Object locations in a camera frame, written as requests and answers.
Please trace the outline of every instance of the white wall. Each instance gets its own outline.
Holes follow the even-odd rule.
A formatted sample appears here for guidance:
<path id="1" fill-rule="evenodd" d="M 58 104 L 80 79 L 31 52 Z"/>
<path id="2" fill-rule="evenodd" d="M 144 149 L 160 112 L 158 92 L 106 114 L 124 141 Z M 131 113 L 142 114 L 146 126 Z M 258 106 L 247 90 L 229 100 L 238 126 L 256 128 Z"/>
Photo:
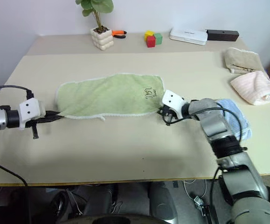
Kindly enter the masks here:
<path id="1" fill-rule="evenodd" d="M 104 24 L 128 32 L 193 29 L 238 30 L 264 66 L 270 63 L 270 0 L 113 0 Z M 36 35 L 83 34 L 95 26 L 74 0 L 0 1 L 0 84 L 3 84 Z"/>

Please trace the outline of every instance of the table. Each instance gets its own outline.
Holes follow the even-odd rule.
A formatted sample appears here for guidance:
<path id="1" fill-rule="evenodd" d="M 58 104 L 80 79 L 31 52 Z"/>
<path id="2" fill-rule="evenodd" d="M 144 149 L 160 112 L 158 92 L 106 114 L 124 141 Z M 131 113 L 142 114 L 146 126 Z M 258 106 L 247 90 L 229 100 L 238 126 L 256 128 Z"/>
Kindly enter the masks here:
<path id="1" fill-rule="evenodd" d="M 86 48 L 78 43 L 81 49 L 71 50 L 75 44 L 70 43 L 70 36 L 40 37 L 6 84 L 33 90 L 35 97 L 45 102 L 46 110 L 57 110 L 55 92 L 60 84 L 119 72 L 160 75 L 166 89 L 187 100 L 231 98 L 249 119 L 253 131 L 253 137 L 242 145 L 249 148 L 258 172 L 270 174 L 270 104 L 246 103 L 229 85 L 236 75 L 224 68 L 221 50 L 244 46 L 240 39 L 237 43 L 199 46 L 166 37 L 163 45 L 154 49 L 141 46 L 141 41 L 124 48 L 118 40 L 118 49 L 101 52 L 91 47 L 89 36 L 71 37 L 81 38 Z M 64 41 L 68 45 L 61 49 Z M 14 109 L 24 100 L 24 91 L 0 91 L 0 105 Z M 30 129 L 0 131 L 0 164 L 31 186 L 211 178 L 217 167 L 200 125 L 193 120 L 167 127 L 157 114 L 106 117 L 105 122 L 62 119 L 38 125 L 38 133 L 40 138 L 33 140 Z M 0 170 L 0 186 L 19 184 L 20 180 Z"/>

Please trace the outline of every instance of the plant leaf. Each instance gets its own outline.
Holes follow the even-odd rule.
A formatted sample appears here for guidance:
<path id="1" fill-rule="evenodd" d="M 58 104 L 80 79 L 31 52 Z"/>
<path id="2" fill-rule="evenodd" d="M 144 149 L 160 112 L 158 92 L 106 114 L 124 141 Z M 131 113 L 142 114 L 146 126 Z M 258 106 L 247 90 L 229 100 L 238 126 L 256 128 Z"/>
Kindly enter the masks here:
<path id="1" fill-rule="evenodd" d="M 93 11 L 92 8 L 91 9 L 87 9 L 87 10 L 84 9 L 82 11 L 82 14 L 83 14 L 84 17 L 86 17 L 86 16 L 89 16 L 92 11 Z"/>
<path id="2" fill-rule="evenodd" d="M 85 10 L 89 10 L 89 9 L 92 8 L 92 4 L 91 4 L 90 0 L 82 0 L 81 1 L 81 6 Z"/>
<path id="3" fill-rule="evenodd" d="M 96 0 L 91 0 L 92 7 L 99 13 L 110 13 L 113 11 L 114 5 L 112 0 L 103 0 L 97 2 Z"/>

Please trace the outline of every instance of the white plant pot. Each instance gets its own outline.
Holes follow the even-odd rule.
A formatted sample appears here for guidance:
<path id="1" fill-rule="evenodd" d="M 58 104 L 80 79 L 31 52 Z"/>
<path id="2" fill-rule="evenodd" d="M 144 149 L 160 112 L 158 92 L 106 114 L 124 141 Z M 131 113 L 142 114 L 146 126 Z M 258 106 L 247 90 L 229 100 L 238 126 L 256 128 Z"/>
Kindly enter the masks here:
<path id="1" fill-rule="evenodd" d="M 106 32 L 98 34 L 97 32 L 94 31 L 94 29 L 91 29 L 90 33 L 91 38 L 93 40 L 93 44 L 97 48 L 100 48 L 101 50 L 106 50 L 114 45 L 112 30 L 109 29 Z"/>

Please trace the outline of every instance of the towel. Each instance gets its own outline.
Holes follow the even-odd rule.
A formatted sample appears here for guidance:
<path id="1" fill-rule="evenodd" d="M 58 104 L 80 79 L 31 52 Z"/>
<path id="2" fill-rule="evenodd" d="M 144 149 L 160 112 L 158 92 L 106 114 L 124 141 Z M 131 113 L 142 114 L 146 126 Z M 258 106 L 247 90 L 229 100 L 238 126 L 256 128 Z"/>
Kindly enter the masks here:
<path id="1" fill-rule="evenodd" d="M 116 74 L 62 84 L 56 95 L 61 116 L 91 119 L 140 116 L 158 110 L 164 87 L 159 76 Z"/>
<path id="2" fill-rule="evenodd" d="M 241 75 L 230 83 L 238 94 L 250 104 L 270 103 L 270 79 L 262 71 Z"/>
<path id="3" fill-rule="evenodd" d="M 238 116 L 242 124 L 242 140 L 251 138 L 252 131 L 251 131 L 249 122 L 243 115 L 242 111 L 238 108 L 236 103 L 232 101 L 231 99 L 220 99 L 220 100 L 217 100 L 217 103 L 221 104 L 223 108 L 231 110 L 233 113 L 235 113 Z M 232 132 L 235 134 L 236 139 L 239 140 L 240 127 L 236 118 L 231 113 L 228 113 L 228 112 L 225 112 L 224 118 L 229 123 Z"/>
<path id="4" fill-rule="evenodd" d="M 256 70 L 264 71 L 259 55 L 252 51 L 228 48 L 225 63 L 231 73 L 246 74 Z"/>

